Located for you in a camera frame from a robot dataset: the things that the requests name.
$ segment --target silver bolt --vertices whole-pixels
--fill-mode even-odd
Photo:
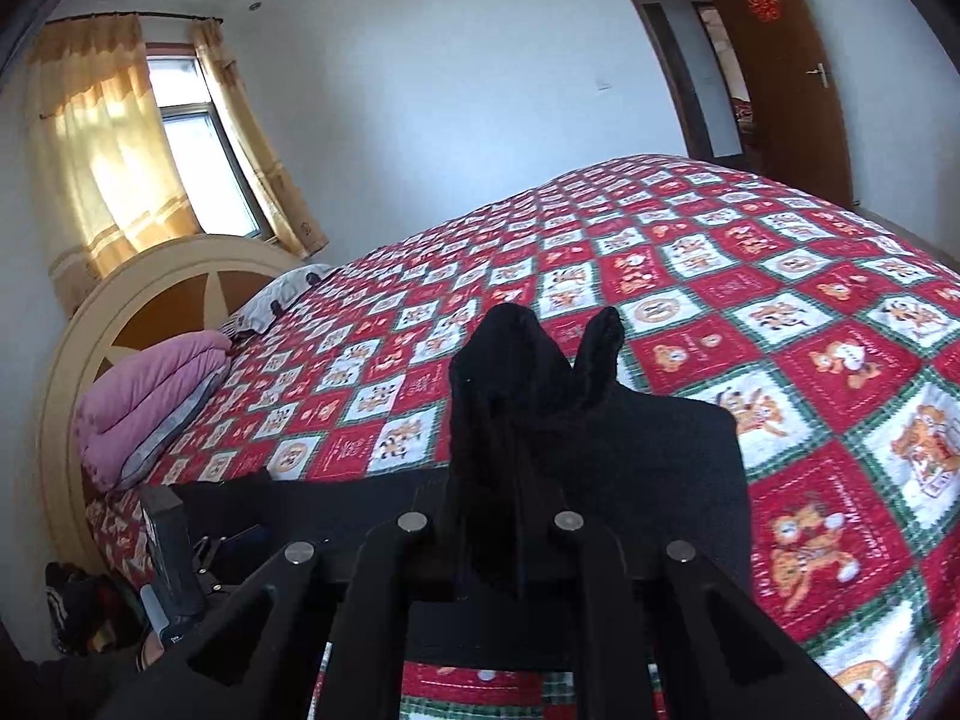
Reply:
[[[577,512],[560,512],[553,518],[553,524],[562,531],[579,531],[584,527],[584,519]]]
[[[283,550],[283,557],[286,557],[293,565],[300,565],[313,557],[313,544],[309,541],[294,541],[287,544]]]
[[[697,550],[687,541],[671,541],[666,545],[666,554],[676,562],[690,562],[697,557]]]
[[[422,531],[426,527],[426,523],[426,514],[421,514],[420,512],[405,512],[397,517],[397,526],[400,527],[401,531],[406,531],[407,533]]]

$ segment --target baseboard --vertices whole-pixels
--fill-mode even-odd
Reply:
[[[859,208],[854,208],[853,212],[861,215],[863,218],[868,218],[870,221],[875,221],[877,224],[883,225],[890,230],[890,232],[896,233],[905,241],[910,242],[911,244],[915,245],[915,247],[925,251],[942,265],[946,265],[951,271],[954,271],[956,274],[960,274],[960,261],[957,261],[952,256],[947,254],[947,252],[942,250],[942,248],[938,248],[933,244],[929,244],[916,233],[912,233],[909,230],[901,227],[901,225],[893,223],[891,220],[888,220],[888,218],[883,218],[880,214],[872,213],[872,211],[868,211],[862,206]]]

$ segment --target window frame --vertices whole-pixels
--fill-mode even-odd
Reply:
[[[197,61],[197,52],[195,52],[193,46],[179,43],[147,44],[147,60],[183,59],[186,56],[192,57],[194,61]],[[197,71],[200,73],[203,83],[208,87],[209,93],[209,84],[208,81],[206,81],[206,76],[203,75],[203,68],[199,62],[197,62]],[[217,139],[220,141],[220,148],[224,151],[224,156],[227,157],[227,163],[233,172],[233,178],[240,188],[240,194],[242,194],[244,201],[246,201],[247,208],[253,217],[253,222],[257,225],[256,230],[248,232],[244,237],[256,238],[266,242],[274,240],[277,236],[272,227],[270,227],[270,223],[267,221],[263,209],[260,208],[260,203],[256,200],[256,195],[253,194],[250,182],[248,182],[242,167],[240,167],[240,161],[233,151],[233,144],[229,141],[229,137],[227,137],[227,130],[224,129],[224,124],[220,120],[220,114],[217,113],[217,107],[213,104],[213,100],[210,100],[209,103],[157,105],[157,108],[160,108],[160,117],[165,122],[173,122],[176,119],[195,119],[196,117],[202,116],[209,117],[210,122],[213,124],[213,130],[217,133]]]

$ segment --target door handle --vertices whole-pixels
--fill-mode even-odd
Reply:
[[[806,74],[807,74],[808,76],[819,76],[819,77],[820,77],[820,84],[821,84],[821,86],[823,86],[824,89],[829,89],[829,88],[830,88],[830,82],[829,82],[829,80],[827,79],[827,68],[824,67],[824,63],[823,63],[823,62],[817,62],[817,69],[816,69],[816,70],[808,70],[808,71],[806,71]]]

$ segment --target curtain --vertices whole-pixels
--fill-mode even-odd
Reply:
[[[219,23],[213,19],[194,23],[192,39],[227,138],[277,239],[299,257],[315,254],[329,239],[253,116],[236,59],[224,45]]]
[[[137,252],[202,232],[163,131],[136,16],[43,28],[28,57],[32,204],[69,314]]]

